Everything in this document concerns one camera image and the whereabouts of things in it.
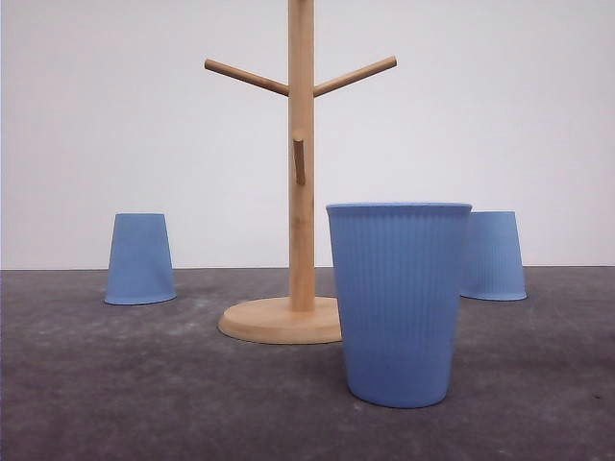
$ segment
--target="wooden peg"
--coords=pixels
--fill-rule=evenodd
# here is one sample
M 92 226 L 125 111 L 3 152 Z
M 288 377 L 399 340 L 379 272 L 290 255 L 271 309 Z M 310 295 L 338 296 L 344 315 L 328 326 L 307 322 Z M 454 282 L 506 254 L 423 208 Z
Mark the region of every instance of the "wooden peg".
M 304 162 L 304 140 L 292 140 L 293 155 L 295 157 L 295 181 L 299 185 L 306 184 L 306 163 Z
M 260 75 L 246 72 L 245 70 L 237 69 L 230 65 L 214 60 L 205 60 L 205 68 L 218 74 L 226 75 L 233 79 L 238 79 L 246 84 L 259 86 L 274 93 L 281 94 L 282 96 L 288 96 L 288 85 L 281 84 L 275 80 L 265 79 Z
M 349 72 L 348 74 L 344 74 L 335 79 L 329 80 L 328 82 L 324 82 L 323 84 L 317 85 L 314 87 L 314 97 L 321 96 L 323 94 L 329 93 L 334 89 L 341 88 L 342 86 L 346 86 L 349 84 L 353 84 L 354 82 L 358 82 L 359 80 L 366 79 L 374 74 L 378 74 L 383 70 L 390 69 L 391 67 L 395 67 L 397 65 L 397 59 L 394 56 L 386 58 L 382 61 L 374 62 L 373 64 L 366 65 L 365 67 L 361 67 L 360 69 L 354 70 L 353 72 Z

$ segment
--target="wooden mug tree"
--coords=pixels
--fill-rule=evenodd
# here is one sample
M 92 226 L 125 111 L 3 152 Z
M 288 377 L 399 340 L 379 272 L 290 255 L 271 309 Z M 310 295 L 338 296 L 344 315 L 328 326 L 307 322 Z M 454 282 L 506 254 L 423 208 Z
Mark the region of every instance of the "wooden mug tree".
M 341 339 L 337 301 L 315 296 L 314 98 L 397 65 L 390 57 L 314 86 L 314 0 L 288 0 L 288 85 L 205 61 L 205 68 L 288 97 L 289 297 L 229 307 L 220 330 L 271 344 L 328 343 Z

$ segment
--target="plastic cup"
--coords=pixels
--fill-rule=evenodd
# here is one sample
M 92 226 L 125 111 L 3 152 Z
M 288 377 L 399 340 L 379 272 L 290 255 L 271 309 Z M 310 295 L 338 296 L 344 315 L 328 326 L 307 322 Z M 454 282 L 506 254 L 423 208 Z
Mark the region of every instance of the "plastic cup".
M 470 213 L 465 261 L 461 296 L 489 301 L 528 296 L 514 211 Z
M 467 204 L 339 204 L 329 213 L 348 385 L 421 407 L 449 386 Z
M 160 303 L 176 296 L 164 215 L 116 214 L 105 303 Z

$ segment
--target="gray floor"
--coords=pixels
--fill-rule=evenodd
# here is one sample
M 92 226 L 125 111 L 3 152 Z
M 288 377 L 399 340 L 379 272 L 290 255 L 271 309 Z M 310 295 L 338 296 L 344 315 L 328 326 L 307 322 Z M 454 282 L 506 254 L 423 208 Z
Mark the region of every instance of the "gray floor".
M 216 330 L 285 277 L 177 271 L 177 300 L 121 307 L 104 271 L 3 273 L 3 459 L 615 460 L 615 268 L 529 268 L 525 301 L 462 300 L 449 395 L 418 410 L 353 397 L 340 343 Z

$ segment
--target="white backdrop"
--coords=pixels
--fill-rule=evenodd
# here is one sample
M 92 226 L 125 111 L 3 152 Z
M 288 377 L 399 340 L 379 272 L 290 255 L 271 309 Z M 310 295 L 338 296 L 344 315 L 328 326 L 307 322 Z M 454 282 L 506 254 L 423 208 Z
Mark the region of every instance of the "white backdrop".
M 517 211 L 524 263 L 615 264 L 615 2 L 317 0 L 325 204 Z M 7 269 L 103 268 L 113 214 L 164 212 L 176 267 L 287 265 L 284 0 L 4 0 Z

